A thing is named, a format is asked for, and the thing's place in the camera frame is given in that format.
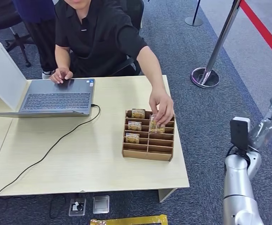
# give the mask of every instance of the man's hand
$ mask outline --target man's hand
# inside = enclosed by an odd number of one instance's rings
[[[174,102],[165,88],[153,88],[150,97],[150,106],[153,114],[157,115],[156,121],[159,125],[166,125],[174,116]]]
[[[50,77],[54,83],[63,83],[62,79],[68,80],[73,76],[69,68],[57,68]]]

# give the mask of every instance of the chair armrest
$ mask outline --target chair armrest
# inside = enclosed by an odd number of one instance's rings
[[[127,66],[129,66],[129,65],[131,65],[132,63],[134,63],[135,65],[135,67],[136,67],[135,75],[139,75],[140,72],[141,72],[141,67],[138,64],[138,62],[138,61],[134,61],[133,58],[128,58],[128,59],[125,60],[125,62],[121,63],[119,66],[117,66],[114,70],[114,72],[111,74],[111,76],[113,76],[113,75],[114,75],[114,74],[116,74],[116,73],[117,73],[117,72],[119,72],[119,71],[120,71],[122,69],[124,69],[124,68],[125,68]]]

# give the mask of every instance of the floor socket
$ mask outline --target floor socket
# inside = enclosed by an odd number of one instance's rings
[[[95,196],[93,198],[93,214],[109,213],[110,197]]]
[[[85,198],[72,198],[68,215],[70,217],[82,217],[85,215]]]

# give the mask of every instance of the black chair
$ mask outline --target black chair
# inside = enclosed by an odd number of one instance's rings
[[[122,9],[128,14],[131,21],[131,24],[137,28],[139,32],[141,29],[141,19],[142,15],[144,14],[144,9],[144,3],[143,0],[119,0],[119,3],[122,5]],[[118,69],[116,69],[113,74],[116,74],[123,68],[125,68],[127,66],[134,64],[135,65],[135,73],[134,75],[139,75],[141,71],[141,66],[139,63],[136,60],[134,60],[133,58],[128,58],[124,63],[119,65],[117,67]]]
[[[9,52],[17,46],[20,47],[24,59],[26,60],[26,66],[30,67],[31,64],[29,62],[24,50],[24,44],[33,45],[34,43],[32,40],[28,40],[30,37],[30,35],[20,37],[11,28],[12,26],[20,22],[22,22],[21,18],[16,11],[11,0],[0,0],[0,30],[10,28],[14,38],[11,40],[5,40],[7,43],[6,50]]]

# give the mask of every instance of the laptop keyboard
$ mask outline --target laptop keyboard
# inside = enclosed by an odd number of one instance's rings
[[[90,92],[28,94],[23,110],[87,109]]]

